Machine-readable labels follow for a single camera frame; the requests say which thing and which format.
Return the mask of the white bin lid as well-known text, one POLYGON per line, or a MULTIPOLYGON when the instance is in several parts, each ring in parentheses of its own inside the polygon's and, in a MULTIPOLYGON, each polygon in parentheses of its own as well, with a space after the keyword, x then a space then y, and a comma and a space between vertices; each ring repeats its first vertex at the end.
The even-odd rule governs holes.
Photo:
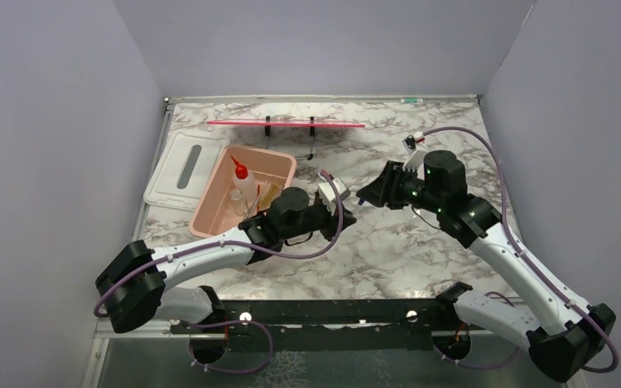
POLYGON ((193 211, 205 191, 226 137, 199 136, 184 130, 169 135, 143 194, 146 204, 193 211))

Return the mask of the wash bottle red cap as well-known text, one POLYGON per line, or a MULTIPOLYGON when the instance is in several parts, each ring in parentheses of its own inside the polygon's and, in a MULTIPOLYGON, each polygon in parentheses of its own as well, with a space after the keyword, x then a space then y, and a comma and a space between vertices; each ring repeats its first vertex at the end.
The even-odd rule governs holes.
POLYGON ((256 198, 258 193, 257 183, 253 176, 253 173, 239 162, 234 156, 230 157, 234 163, 234 177, 233 182, 235 188, 238 189, 248 204, 251 204, 256 198))

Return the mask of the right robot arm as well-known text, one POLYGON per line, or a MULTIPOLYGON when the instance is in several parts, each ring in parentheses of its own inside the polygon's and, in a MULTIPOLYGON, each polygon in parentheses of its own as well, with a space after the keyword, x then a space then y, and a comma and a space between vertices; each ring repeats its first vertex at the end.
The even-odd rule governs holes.
POLYGON ((424 177, 409 162, 389 161, 357 197, 375 207, 434 213, 441 230, 489 264, 528 307, 517 310, 458 282, 437 296, 436 322, 446 329, 462 322, 482 327, 527 352, 537 369, 556 382, 584 370, 606 346, 615 312, 573 292, 514 233, 506 232, 500 212, 469 193, 465 166, 454 153, 417 151, 409 159, 416 158, 424 177))

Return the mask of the pink plastic bin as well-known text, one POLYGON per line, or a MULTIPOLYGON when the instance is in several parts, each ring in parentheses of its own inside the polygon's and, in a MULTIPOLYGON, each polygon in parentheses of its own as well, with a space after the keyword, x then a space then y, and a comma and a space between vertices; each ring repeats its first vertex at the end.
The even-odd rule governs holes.
POLYGON ((287 188, 297 169, 296 158, 248 145, 228 145, 216 161, 196 210, 190 233, 209 238, 237 226, 258 195, 272 184, 287 188))

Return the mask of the bristle tube brush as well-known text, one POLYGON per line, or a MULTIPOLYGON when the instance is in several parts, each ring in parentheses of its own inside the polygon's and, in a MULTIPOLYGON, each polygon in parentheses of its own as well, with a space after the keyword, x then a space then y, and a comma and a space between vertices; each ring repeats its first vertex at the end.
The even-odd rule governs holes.
POLYGON ((270 183, 267 191, 265 192, 265 196, 263 197, 266 203, 271 203, 275 198, 277 198, 282 190, 282 186, 277 183, 270 183))

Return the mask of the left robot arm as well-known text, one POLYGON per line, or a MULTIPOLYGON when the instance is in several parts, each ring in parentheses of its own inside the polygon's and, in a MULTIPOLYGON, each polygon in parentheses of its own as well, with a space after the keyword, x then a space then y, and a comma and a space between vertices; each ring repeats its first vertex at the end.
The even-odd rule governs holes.
POLYGON ((268 209, 211 238, 155 249, 132 241, 96 278, 99 300, 93 314, 108 318, 114 332, 126 333, 153 319, 164 293, 186 280, 271 256, 304 260, 324 255, 356 222, 343 205, 349 194, 337 179, 321 183, 313 199, 301 188, 288 187, 268 209))

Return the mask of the small glass jar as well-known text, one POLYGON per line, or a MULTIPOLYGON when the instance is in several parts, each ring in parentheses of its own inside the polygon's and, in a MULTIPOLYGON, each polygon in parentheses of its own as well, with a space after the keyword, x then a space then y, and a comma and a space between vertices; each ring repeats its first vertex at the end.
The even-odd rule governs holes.
POLYGON ((230 207, 235 215, 245 216, 248 210, 248 205, 244 194, 238 190, 233 189, 229 193, 230 207))

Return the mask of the metal crucible tongs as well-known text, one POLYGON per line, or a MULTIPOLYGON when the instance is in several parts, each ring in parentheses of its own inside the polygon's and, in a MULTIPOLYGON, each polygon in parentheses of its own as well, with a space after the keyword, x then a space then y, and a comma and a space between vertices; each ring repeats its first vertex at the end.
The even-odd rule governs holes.
POLYGON ((253 217, 254 215, 256 215, 259 210, 259 203, 260 203, 260 199, 262 197, 262 195, 264 194, 264 192, 267 190, 267 184, 261 184, 257 187, 257 194, 255 199, 252 201, 251 205, 249 206, 246 215, 245 215, 245 219, 253 217))

